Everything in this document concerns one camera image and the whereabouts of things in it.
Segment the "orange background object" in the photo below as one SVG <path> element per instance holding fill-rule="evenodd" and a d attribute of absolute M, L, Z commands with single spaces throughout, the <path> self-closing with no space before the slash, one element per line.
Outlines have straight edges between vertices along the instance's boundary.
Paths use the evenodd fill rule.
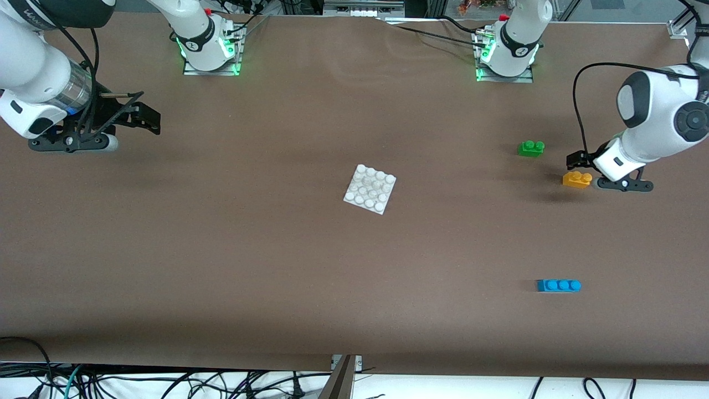
<path fill-rule="evenodd" d="M 498 7 L 498 3 L 499 0 L 459 0 L 456 10 L 460 16 L 465 16 L 471 11 Z"/>

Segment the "white studded base plate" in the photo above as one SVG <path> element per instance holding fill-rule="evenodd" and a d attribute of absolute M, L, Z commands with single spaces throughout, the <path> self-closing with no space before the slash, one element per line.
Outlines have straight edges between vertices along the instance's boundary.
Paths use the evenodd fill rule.
<path fill-rule="evenodd" d="M 383 215 L 396 182 L 395 175 L 359 164 L 353 172 L 343 201 Z"/>

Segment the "small metal bracket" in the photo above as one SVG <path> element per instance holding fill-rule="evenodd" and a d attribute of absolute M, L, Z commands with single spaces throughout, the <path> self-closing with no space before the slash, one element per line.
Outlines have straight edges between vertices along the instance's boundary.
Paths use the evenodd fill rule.
<path fill-rule="evenodd" d="M 342 359 L 343 359 L 343 355 L 341 355 L 341 354 L 332 355 L 331 359 L 330 359 L 330 371 L 334 371 L 337 368 L 337 365 L 340 363 L 340 360 L 342 360 Z M 354 360 L 355 360 L 354 372 L 355 373 L 362 373 L 362 370 L 363 370 L 362 356 L 354 355 Z"/>

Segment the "white slotted rail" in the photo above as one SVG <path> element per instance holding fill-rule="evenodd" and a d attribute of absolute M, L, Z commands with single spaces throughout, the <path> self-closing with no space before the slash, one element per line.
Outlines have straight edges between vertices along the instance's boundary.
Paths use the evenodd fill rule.
<path fill-rule="evenodd" d="M 404 0 L 322 0 L 324 16 L 404 18 Z"/>

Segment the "aluminium frame post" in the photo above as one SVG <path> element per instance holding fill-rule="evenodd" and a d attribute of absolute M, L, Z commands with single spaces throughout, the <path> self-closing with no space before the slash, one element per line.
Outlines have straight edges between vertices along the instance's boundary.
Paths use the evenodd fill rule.
<path fill-rule="evenodd" d="M 677 0 L 684 9 L 673 19 L 666 23 L 667 31 L 671 39 L 686 39 L 691 23 L 696 21 L 696 11 L 687 0 Z"/>

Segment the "brown table cover sheet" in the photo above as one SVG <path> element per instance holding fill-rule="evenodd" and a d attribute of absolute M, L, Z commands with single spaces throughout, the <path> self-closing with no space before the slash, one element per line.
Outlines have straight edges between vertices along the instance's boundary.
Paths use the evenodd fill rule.
<path fill-rule="evenodd" d="M 159 136 L 39 154 L 0 121 L 0 336 L 71 363 L 709 380 L 709 140 L 650 193 L 562 185 L 575 73 L 682 63 L 664 25 L 552 24 L 532 84 L 376 19 L 252 25 L 239 76 L 182 75 L 158 14 L 99 30 L 99 80 L 144 91 Z M 383 215 L 343 201 L 359 164 L 397 177 Z"/>

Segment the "grey metal post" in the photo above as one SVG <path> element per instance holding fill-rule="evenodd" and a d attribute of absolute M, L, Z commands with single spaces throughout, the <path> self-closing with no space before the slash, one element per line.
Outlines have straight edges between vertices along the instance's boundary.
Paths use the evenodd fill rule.
<path fill-rule="evenodd" d="M 356 355 L 340 356 L 317 399 L 351 399 L 358 364 Z"/>

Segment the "yellow two-stud block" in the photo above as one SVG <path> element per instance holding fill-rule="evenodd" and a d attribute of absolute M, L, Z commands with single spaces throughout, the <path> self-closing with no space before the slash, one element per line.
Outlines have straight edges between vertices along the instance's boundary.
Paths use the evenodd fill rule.
<path fill-rule="evenodd" d="M 577 189 L 585 189 L 593 182 L 593 175 L 590 173 L 582 173 L 577 170 L 567 172 L 562 177 L 562 185 Z"/>

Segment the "blue three-stud block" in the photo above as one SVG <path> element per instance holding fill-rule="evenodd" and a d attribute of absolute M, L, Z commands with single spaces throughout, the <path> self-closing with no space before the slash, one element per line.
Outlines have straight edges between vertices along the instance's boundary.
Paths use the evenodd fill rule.
<path fill-rule="evenodd" d="M 579 293 L 582 283 L 575 279 L 539 279 L 536 287 L 540 293 Z"/>

